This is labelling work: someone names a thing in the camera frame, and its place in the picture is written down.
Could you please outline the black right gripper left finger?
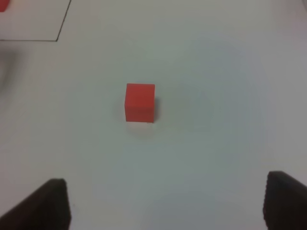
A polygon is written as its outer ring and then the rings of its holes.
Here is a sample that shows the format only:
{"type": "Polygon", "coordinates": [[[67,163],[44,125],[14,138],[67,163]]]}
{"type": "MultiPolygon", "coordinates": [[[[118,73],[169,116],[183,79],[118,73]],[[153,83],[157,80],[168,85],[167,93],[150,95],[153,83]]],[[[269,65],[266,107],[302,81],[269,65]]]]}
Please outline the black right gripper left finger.
{"type": "Polygon", "coordinates": [[[64,179],[48,180],[0,218],[2,230],[68,230],[70,223],[64,179]]]}

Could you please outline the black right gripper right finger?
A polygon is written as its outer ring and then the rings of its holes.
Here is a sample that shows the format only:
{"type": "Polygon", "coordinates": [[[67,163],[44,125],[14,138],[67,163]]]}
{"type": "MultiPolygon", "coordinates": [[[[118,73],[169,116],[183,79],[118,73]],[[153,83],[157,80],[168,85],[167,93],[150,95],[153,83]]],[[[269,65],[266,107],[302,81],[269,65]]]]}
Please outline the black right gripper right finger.
{"type": "Polygon", "coordinates": [[[285,172],[270,171],[262,211],[269,230],[305,230],[307,186],[285,172]]]}

